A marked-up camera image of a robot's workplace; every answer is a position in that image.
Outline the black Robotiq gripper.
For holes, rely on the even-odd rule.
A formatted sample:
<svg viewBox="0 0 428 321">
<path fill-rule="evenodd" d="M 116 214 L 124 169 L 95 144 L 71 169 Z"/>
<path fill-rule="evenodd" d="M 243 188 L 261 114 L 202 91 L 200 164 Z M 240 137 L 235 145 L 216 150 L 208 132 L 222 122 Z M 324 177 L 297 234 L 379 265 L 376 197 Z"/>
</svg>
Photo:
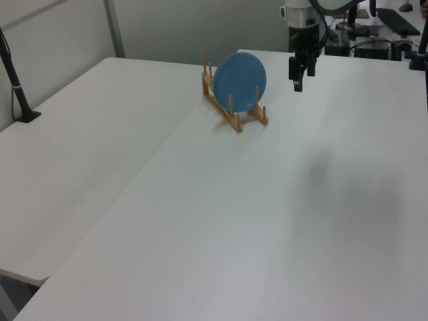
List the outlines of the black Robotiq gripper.
<svg viewBox="0 0 428 321">
<path fill-rule="evenodd" d="M 320 37 L 320 26 L 304 28 L 289 27 L 289 79 L 293 82 L 294 91 L 302 92 L 302 64 L 300 60 L 308 60 L 307 75 L 316 75 L 316 62 L 322 51 L 324 40 Z"/>
</svg>

